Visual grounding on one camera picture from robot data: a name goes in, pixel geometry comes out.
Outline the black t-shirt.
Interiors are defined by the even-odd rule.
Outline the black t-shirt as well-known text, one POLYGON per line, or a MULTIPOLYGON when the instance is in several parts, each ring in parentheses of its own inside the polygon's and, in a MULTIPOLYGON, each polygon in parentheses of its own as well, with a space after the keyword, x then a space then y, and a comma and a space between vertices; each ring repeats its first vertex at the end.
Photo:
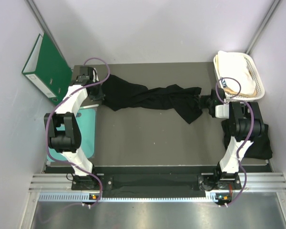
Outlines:
MULTIPOLYGON (((221 122, 221 127, 224 132, 223 143, 225 150, 228 148, 230 143, 231 134, 228 127, 228 120, 223 120, 221 122)), ((269 160, 272 158, 273 152, 270 145, 270 139, 268 136, 269 125, 265 124, 265 131, 261 137, 258 137, 251 146, 247 149, 245 153, 245 158, 269 160)))
POLYGON ((124 108, 153 110, 174 109, 188 124, 198 119, 203 111, 199 104, 200 87, 182 88, 176 84, 165 88, 148 89, 110 75, 102 84, 103 104, 114 111, 124 108))

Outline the white pen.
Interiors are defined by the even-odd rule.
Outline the white pen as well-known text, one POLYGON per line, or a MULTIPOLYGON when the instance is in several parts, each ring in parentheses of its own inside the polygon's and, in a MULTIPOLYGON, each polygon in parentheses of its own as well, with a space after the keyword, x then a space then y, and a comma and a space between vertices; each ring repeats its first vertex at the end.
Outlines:
POLYGON ((99 104, 92 104, 92 105, 82 106, 81 109, 96 108, 98 106, 99 106, 99 104))

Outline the teal cutting board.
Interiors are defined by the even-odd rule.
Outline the teal cutting board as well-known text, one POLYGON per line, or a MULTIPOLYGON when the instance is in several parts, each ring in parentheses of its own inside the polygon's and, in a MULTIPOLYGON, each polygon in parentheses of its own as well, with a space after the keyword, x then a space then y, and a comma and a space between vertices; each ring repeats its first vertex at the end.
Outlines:
MULTIPOLYGON (((76 121, 82 136, 81 148, 87 158, 91 158, 94 155, 95 120, 96 110, 93 108, 81 107, 76 115, 76 121)), ((64 131, 64 124, 61 123, 59 127, 56 125, 56 129, 57 131, 64 131)), ((57 153, 55 149, 49 148, 49 153, 56 160, 67 161, 67 159, 61 153, 57 153)))

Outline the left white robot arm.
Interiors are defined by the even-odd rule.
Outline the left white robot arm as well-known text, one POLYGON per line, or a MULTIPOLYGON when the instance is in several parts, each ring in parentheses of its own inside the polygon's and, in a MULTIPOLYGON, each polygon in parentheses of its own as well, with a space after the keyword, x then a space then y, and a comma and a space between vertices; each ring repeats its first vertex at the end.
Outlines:
POLYGON ((81 104, 88 97, 87 89, 98 84, 100 82, 73 82, 64 99, 44 116, 44 122, 48 157, 71 165, 77 184, 83 183, 88 189, 99 187, 102 190, 100 178, 93 173, 93 163, 82 149, 82 134, 76 120, 81 104))

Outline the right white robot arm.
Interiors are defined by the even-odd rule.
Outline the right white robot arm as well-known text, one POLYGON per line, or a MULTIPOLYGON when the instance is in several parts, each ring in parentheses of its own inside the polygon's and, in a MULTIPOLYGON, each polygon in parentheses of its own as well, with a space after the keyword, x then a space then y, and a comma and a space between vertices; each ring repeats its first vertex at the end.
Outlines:
POLYGON ((213 118, 223 118, 230 134, 224 157, 218 162, 212 175, 200 175, 199 188, 203 191, 226 189, 237 184, 238 173, 246 173, 242 165, 248 149, 261 138, 266 125, 263 121, 258 102, 227 102, 222 89, 215 88, 204 96, 204 106, 213 118))

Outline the folded black t-shirt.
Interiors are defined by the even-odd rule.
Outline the folded black t-shirt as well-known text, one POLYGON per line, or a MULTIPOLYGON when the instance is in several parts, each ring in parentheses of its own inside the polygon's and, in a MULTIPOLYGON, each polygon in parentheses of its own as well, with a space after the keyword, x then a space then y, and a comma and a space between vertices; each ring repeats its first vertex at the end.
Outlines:
MULTIPOLYGON (((228 127, 228 120, 223 120, 221 122, 221 127, 224 132, 223 143, 225 150, 228 148, 230 143, 231 134, 228 127)), ((270 145, 270 139, 268 136, 269 125, 265 124, 265 131, 261 137, 258 137, 251 146, 247 149, 245 153, 245 158, 269 160, 272 158, 273 152, 270 145)))

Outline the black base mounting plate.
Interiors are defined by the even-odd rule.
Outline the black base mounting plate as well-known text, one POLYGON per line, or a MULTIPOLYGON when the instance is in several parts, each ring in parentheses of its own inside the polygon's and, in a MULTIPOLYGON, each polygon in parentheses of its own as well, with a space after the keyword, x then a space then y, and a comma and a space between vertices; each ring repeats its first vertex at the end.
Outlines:
POLYGON ((110 195, 155 195, 160 194, 192 194, 195 191, 240 190, 238 175, 232 178, 217 180, 213 174, 202 175, 193 173, 149 173, 149 174, 97 174, 102 182, 103 192, 110 195))

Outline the white plastic basket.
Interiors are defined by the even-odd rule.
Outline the white plastic basket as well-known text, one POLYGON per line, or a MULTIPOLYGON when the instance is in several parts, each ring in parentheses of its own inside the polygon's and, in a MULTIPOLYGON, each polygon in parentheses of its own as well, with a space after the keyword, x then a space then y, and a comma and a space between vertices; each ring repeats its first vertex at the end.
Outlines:
POLYGON ((258 70, 249 55, 219 51, 213 62, 215 75, 227 100, 256 101, 265 95, 258 70))

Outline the aluminium frame rail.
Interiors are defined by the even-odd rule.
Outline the aluminium frame rail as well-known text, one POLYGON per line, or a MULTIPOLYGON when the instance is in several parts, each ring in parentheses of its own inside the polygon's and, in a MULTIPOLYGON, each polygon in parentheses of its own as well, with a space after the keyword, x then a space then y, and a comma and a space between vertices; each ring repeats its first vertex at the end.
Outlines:
MULTIPOLYGON (((30 191, 70 192, 71 178, 65 174, 35 174, 30 191)), ((244 192, 286 192, 286 180, 283 173, 247 173, 244 192)))

